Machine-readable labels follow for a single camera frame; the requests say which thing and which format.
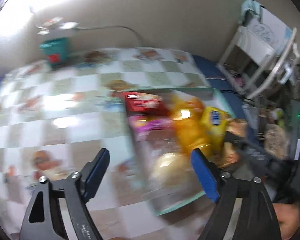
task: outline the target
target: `metal screw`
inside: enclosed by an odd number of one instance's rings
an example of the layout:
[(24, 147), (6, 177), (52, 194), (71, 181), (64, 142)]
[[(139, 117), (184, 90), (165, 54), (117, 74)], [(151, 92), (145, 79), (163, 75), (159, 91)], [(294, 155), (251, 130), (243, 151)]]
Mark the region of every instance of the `metal screw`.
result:
[(231, 175), (230, 175), (230, 173), (229, 172), (223, 172), (223, 173), (221, 173), (221, 177), (223, 177), (223, 178), (225, 178), (225, 179), (228, 179), (228, 178), (230, 178), (231, 177)]
[(80, 175), (81, 175), (80, 172), (74, 171), (74, 172), (72, 172), (71, 177), (72, 177), (73, 179), (75, 179), (75, 178), (79, 177)]
[(254, 178), (253, 178), (253, 181), (254, 181), (255, 183), (261, 183), (261, 179), (260, 179), (259, 177), (254, 177)]
[(40, 183), (45, 183), (46, 181), (47, 181), (47, 177), (46, 176), (41, 176), (40, 178), (39, 178), (39, 182)]

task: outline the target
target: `hand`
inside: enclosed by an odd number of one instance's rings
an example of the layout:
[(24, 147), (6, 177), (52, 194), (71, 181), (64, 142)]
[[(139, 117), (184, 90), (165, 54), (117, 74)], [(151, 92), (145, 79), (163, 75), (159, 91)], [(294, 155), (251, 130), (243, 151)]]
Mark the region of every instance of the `hand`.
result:
[(280, 225), (281, 237), (288, 240), (300, 226), (300, 211), (295, 205), (274, 203), (274, 211)]

